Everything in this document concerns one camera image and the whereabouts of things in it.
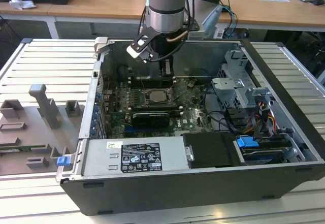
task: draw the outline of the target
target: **black plastic cover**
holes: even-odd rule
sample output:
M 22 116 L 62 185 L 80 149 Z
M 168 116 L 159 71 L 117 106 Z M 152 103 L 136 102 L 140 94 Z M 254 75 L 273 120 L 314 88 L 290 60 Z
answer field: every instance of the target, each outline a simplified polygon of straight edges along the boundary
M 235 137 L 230 133 L 184 134 L 184 145 L 191 147 L 194 161 L 190 168 L 235 167 L 240 166 L 234 146 Z

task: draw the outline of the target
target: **white sticker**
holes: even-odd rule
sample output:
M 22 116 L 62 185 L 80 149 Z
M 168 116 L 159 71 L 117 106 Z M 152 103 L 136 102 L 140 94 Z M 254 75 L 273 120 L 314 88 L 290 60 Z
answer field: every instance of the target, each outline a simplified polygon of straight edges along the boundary
M 109 141 L 106 144 L 107 149 L 120 149 L 122 148 L 123 141 Z
M 3 149 L 0 150 L 0 153 L 12 153 L 12 152 L 20 152 L 19 149 Z

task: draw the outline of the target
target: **blue cable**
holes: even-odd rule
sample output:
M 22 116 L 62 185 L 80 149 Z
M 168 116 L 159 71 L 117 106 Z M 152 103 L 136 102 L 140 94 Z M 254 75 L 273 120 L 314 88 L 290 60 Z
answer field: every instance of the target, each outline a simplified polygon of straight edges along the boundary
M 229 14 L 231 15 L 231 17 L 232 17 L 232 19 L 233 19 L 233 22 L 234 22 L 232 32 L 230 33 L 230 35 L 228 35 L 228 38 L 230 38 L 230 37 L 232 36 L 234 30 L 235 30 L 235 22 L 236 22 L 236 20 L 235 20 L 235 16 L 234 16 L 233 12 L 232 12 L 230 9 L 228 9 L 228 8 L 225 7 L 225 6 L 223 6 L 223 8 L 224 8 L 226 11 L 229 12 Z

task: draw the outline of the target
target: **motherboard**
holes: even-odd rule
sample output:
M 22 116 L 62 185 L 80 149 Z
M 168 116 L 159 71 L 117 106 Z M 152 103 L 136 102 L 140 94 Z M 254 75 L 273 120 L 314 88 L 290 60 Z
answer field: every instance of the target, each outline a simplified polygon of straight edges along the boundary
M 105 94 L 108 138 L 181 136 L 212 132 L 202 99 L 207 85 L 194 78 L 153 87 L 144 79 L 111 84 Z

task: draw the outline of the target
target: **white desk leg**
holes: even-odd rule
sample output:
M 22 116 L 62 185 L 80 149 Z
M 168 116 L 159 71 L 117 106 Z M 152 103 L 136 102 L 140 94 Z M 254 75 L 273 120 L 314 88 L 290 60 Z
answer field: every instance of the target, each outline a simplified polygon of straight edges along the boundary
M 57 33 L 55 26 L 55 18 L 54 17 L 44 17 L 44 21 L 47 23 L 47 27 L 49 28 L 50 35 L 52 39 L 59 39 L 59 34 Z

